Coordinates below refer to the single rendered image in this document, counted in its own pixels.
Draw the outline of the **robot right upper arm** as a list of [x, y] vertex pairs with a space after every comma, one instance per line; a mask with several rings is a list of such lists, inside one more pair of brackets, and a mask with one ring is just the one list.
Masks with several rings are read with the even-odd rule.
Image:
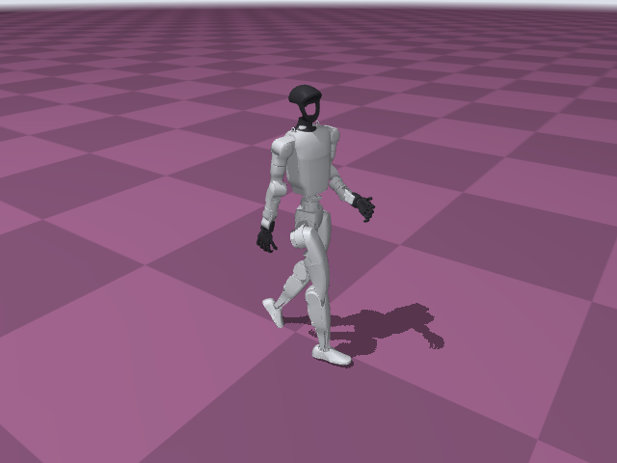
[[294, 151], [295, 139], [289, 135], [276, 139], [271, 146], [271, 181], [275, 186], [274, 197], [283, 197], [286, 195], [286, 182], [283, 182], [287, 159]]

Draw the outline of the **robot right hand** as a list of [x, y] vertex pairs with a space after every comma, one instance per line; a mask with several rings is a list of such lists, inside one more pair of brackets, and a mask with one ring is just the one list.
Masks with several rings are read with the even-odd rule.
[[[270, 244], [272, 245], [272, 247], [275, 250], [278, 250], [278, 248], [275, 246], [272, 238], [272, 234], [271, 232], [274, 230], [274, 226], [275, 226], [275, 221], [273, 221], [270, 224], [269, 230], [265, 229], [264, 227], [260, 227], [261, 231], [259, 232], [258, 236], [257, 236], [257, 242], [256, 245], [258, 245], [261, 249], [263, 249], [263, 251], [268, 252], [268, 253], [273, 253], [273, 250], [270, 250]], [[267, 247], [267, 249], [266, 249]]]

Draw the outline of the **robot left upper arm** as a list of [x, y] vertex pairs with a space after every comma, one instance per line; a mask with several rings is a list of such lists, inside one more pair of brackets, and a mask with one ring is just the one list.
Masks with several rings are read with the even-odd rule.
[[329, 125], [324, 125], [326, 126], [330, 133], [331, 133], [331, 174], [330, 174], [330, 179], [332, 179], [333, 177], [336, 177], [337, 175], [337, 171], [335, 166], [332, 165], [332, 162], [335, 158], [335, 150], [336, 150], [336, 144], [339, 140], [339, 130], [335, 127], [329, 126]]

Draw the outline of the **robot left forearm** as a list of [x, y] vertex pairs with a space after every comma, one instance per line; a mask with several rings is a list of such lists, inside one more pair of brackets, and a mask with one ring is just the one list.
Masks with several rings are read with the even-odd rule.
[[355, 196], [352, 195], [353, 191], [343, 182], [343, 179], [340, 177], [338, 172], [336, 177], [333, 177], [330, 181], [329, 186], [334, 189], [342, 201], [347, 202], [348, 204], [353, 203], [355, 199]]

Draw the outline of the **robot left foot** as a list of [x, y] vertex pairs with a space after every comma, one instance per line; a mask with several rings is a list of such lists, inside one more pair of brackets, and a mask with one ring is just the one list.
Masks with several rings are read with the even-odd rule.
[[276, 306], [274, 307], [274, 305], [276, 304], [275, 300], [273, 298], [267, 298], [267, 299], [264, 299], [262, 301], [262, 303], [263, 303], [263, 306], [265, 307], [265, 309], [271, 315], [273, 321], [278, 326], [278, 328], [281, 328], [283, 326], [283, 324], [284, 324], [283, 318], [282, 318], [282, 310], [280, 310], [280, 312], [278, 312], [275, 309], [276, 308]]

